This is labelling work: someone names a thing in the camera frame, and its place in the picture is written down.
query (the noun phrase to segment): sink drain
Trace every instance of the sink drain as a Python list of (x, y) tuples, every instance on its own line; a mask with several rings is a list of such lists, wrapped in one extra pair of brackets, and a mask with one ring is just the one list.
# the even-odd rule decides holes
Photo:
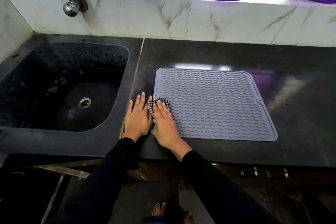
[(91, 105), (91, 99), (89, 98), (83, 98), (77, 104), (78, 108), (80, 109), (88, 108), (90, 105)]

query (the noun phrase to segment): kitchen sink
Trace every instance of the kitchen sink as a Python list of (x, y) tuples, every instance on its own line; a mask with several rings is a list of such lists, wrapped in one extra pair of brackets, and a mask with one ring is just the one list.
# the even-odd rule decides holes
[(128, 56), (117, 44), (44, 42), (0, 82), (0, 125), (74, 132), (98, 127), (113, 108)]

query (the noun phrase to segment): hand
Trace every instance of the hand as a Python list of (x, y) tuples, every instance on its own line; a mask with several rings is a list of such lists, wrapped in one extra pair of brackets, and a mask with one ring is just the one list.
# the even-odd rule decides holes
[(160, 101), (156, 105), (153, 105), (153, 111), (156, 120), (153, 132), (154, 136), (161, 146), (171, 150), (177, 159), (182, 161), (184, 155), (192, 149), (180, 137), (170, 111)]
[(150, 128), (153, 125), (152, 116), (148, 111), (147, 102), (145, 104), (145, 93), (143, 92), (136, 97), (136, 101), (133, 107), (133, 101), (131, 100), (125, 117), (125, 132), (122, 137), (129, 137), (134, 142), (148, 134)]

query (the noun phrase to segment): faucet handle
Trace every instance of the faucet handle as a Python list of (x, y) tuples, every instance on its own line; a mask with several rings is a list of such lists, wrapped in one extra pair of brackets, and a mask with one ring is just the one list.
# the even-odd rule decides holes
[(79, 9), (75, 2), (66, 2), (63, 5), (63, 11), (70, 17), (75, 17), (79, 13)]

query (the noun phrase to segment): gray silicone mat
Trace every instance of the gray silicone mat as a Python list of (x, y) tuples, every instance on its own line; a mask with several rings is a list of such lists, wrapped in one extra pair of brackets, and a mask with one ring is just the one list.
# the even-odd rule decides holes
[(157, 98), (169, 100), (181, 137), (248, 141), (278, 137), (247, 72), (160, 68), (154, 87)]

